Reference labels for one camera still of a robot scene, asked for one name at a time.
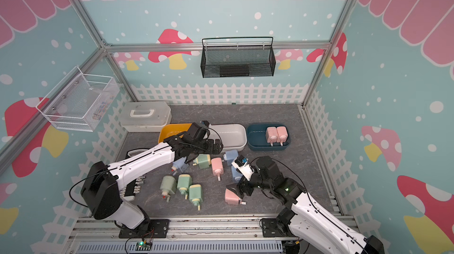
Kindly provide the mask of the yellow storage box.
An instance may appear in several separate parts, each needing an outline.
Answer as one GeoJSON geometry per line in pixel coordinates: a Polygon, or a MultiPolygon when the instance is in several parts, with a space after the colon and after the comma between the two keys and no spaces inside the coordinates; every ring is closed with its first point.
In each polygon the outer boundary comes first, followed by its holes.
{"type": "Polygon", "coordinates": [[[191,123],[178,123],[178,124],[169,124],[165,125],[163,129],[160,132],[159,138],[158,138],[158,143],[162,143],[166,138],[177,135],[180,132],[185,132],[187,131],[191,123]]]}

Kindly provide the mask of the teal storage box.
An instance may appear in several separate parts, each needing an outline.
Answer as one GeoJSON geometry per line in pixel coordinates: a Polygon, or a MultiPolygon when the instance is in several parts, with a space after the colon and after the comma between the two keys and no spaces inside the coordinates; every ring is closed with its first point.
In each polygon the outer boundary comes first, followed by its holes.
{"type": "Polygon", "coordinates": [[[268,127],[284,126],[281,123],[253,123],[247,127],[247,144],[252,151],[283,151],[291,145],[292,138],[290,135],[287,140],[280,143],[269,144],[266,139],[266,130],[268,127]]]}

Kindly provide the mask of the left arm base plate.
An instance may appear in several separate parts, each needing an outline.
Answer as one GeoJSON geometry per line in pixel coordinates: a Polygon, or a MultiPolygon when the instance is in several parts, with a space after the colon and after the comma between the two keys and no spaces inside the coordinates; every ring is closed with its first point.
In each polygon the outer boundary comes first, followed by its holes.
{"type": "Polygon", "coordinates": [[[120,239],[133,238],[166,238],[169,230],[169,219],[148,219],[146,218],[135,229],[129,229],[125,226],[120,227],[120,239]]]}

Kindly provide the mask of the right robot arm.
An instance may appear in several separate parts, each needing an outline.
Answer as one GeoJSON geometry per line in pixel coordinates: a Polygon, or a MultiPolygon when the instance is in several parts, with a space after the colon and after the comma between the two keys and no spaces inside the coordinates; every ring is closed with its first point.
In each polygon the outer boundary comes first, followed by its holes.
{"type": "Polygon", "coordinates": [[[317,203],[302,180],[285,177],[279,169],[280,161],[268,156],[248,161],[240,155],[232,165],[242,177],[228,189],[239,198],[251,196],[255,189],[267,190],[284,206],[276,218],[282,235],[301,238],[324,254],[385,252],[379,238],[365,237],[317,203]]]}

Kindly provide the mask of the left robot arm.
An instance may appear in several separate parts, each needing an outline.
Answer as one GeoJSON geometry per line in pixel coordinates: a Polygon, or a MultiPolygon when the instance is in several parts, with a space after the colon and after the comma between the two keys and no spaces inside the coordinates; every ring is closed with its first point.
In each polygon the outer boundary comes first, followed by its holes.
{"type": "Polygon", "coordinates": [[[93,164],[88,176],[82,180],[80,194],[94,219],[114,220],[122,229],[148,233],[153,228],[148,214],[124,200],[120,191],[133,180],[163,165],[181,158],[191,162],[200,154],[218,155],[222,150],[220,134],[208,122],[194,122],[187,131],[171,135],[139,155],[109,165],[102,161],[93,164]]]}

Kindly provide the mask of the pink sharpener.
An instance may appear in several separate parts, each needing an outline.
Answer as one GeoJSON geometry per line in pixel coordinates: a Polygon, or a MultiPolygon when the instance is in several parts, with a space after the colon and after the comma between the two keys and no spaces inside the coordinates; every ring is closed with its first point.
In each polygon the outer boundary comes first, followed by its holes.
{"type": "Polygon", "coordinates": [[[212,158],[211,159],[212,173],[218,181],[221,181],[221,175],[224,174],[223,162],[221,158],[212,158]]]}
{"type": "Polygon", "coordinates": [[[287,141],[287,138],[288,138],[287,128],[285,126],[278,126],[278,127],[276,127],[276,131],[277,131],[277,142],[281,146],[284,146],[284,143],[287,141]]]}
{"type": "Polygon", "coordinates": [[[246,205],[241,198],[239,198],[233,191],[225,190],[225,202],[230,205],[246,205]]]}
{"type": "Polygon", "coordinates": [[[273,146],[273,144],[277,142],[278,137],[279,135],[276,127],[269,126],[266,128],[266,139],[268,144],[273,146]]]}

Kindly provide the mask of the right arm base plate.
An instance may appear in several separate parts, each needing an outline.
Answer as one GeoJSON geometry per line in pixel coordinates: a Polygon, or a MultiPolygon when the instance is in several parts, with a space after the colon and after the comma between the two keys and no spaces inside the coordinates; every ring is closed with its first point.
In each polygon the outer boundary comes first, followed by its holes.
{"type": "Polygon", "coordinates": [[[260,227],[264,237],[293,237],[288,226],[278,219],[262,218],[260,227]]]}

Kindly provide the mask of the white storage box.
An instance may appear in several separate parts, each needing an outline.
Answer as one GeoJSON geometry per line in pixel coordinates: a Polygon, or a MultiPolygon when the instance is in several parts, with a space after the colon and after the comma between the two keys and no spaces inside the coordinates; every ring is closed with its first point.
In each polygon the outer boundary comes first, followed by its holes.
{"type": "Polygon", "coordinates": [[[242,151],[247,144],[247,133],[240,124],[209,125],[209,139],[221,139],[222,152],[237,150],[242,151]]]}

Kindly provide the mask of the pink sharpener bottom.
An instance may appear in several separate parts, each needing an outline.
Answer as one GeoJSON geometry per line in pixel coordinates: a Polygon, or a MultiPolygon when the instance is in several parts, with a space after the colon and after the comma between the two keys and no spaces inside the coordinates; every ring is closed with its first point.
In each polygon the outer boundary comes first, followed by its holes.
{"type": "Polygon", "coordinates": [[[241,198],[239,198],[233,191],[225,190],[225,202],[230,205],[246,205],[241,198]]]}

